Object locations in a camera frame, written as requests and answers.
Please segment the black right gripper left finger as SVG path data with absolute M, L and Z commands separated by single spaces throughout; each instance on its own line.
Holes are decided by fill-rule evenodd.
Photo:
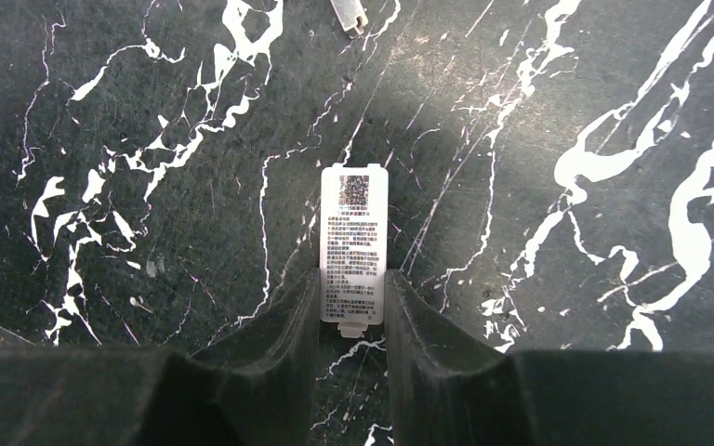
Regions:
M 312 269 L 191 355 L 39 347 L 0 326 L 0 445 L 304 445 L 319 297 Z

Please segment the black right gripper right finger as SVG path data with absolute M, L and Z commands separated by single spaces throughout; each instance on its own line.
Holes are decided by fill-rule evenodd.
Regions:
M 504 354 L 385 277 L 398 445 L 714 445 L 714 355 Z

